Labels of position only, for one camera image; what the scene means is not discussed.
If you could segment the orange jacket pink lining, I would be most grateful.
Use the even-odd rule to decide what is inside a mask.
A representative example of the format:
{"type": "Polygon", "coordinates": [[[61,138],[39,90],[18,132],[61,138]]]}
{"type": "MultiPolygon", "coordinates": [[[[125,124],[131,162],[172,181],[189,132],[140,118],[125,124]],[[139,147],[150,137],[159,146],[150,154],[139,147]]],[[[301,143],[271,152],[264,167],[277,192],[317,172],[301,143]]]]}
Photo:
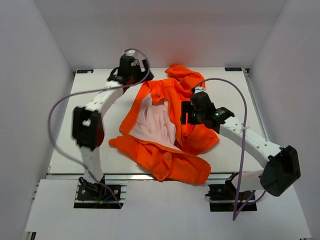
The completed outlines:
{"type": "Polygon", "coordinates": [[[204,77],[180,64],[172,64],[165,72],[166,79],[141,85],[119,127],[121,135],[108,144],[156,177],[204,184],[211,166],[199,155],[220,139],[203,124],[182,125],[180,120],[182,101],[190,99],[196,84],[205,86],[204,77]]]}

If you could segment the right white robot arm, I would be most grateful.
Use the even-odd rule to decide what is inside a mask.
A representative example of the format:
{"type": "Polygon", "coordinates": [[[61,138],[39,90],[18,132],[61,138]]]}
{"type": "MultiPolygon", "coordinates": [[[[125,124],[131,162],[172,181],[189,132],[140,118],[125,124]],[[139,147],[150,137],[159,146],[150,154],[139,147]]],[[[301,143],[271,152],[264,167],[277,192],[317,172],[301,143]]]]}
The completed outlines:
{"type": "Polygon", "coordinates": [[[297,150],[281,147],[245,128],[234,113],[216,108],[205,91],[197,91],[181,103],[181,124],[204,125],[228,138],[262,167],[262,170],[234,173],[225,181],[226,195],[236,200],[246,191],[264,190],[279,197],[301,177],[297,150]]]}

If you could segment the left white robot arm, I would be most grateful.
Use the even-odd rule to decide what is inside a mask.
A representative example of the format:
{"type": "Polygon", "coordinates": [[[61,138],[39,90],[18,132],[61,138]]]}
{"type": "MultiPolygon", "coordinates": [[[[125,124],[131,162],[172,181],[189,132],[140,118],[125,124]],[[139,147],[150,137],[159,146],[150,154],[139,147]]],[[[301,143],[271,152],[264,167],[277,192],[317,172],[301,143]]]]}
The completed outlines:
{"type": "Polygon", "coordinates": [[[103,90],[88,104],[73,110],[71,135],[85,165],[83,181],[91,184],[88,193],[96,200],[103,198],[106,193],[106,187],[99,183],[104,183],[100,160],[100,146],[105,137],[103,117],[131,85],[154,77],[146,59],[142,60],[142,70],[137,55],[136,50],[126,51],[120,57],[119,66],[111,71],[103,90]]]}

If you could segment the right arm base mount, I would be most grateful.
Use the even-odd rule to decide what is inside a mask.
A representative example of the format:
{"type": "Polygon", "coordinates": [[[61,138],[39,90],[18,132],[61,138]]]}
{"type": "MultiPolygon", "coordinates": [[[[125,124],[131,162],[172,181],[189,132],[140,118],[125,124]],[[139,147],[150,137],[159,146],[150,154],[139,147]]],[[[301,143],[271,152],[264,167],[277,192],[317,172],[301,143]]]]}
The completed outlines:
{"type": "MultiPolygon", "coordinates": [[[[238,173],[211,173],[206,181],[208,192],[204,195],[205,200],[209,203],[210,212],[233,212],[236,200],[236,187],[233,186],[230,177],[234,177],[238,173]]],[[[250,198],[252,191],[239,193],[237,211],[250,198]]],[[[254,203],[256,197],[252,196],[248,203],[241,210],[243,212],[256,212],[257,204],[254,203]]]]}

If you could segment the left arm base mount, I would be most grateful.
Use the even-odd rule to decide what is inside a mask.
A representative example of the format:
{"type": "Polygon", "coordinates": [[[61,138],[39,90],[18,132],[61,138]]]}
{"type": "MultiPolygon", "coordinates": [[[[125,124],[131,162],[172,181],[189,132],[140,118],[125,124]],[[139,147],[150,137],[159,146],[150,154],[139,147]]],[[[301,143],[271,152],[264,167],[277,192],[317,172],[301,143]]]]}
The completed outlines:
{"type": "Polygon", "coordinates": [[[124,205],[127,183],[123,181],[105,181],[109,189],[97,183],[90,183],[83,177],[78,179],[74,204],[75,209],[114,209],[124,205]]]}

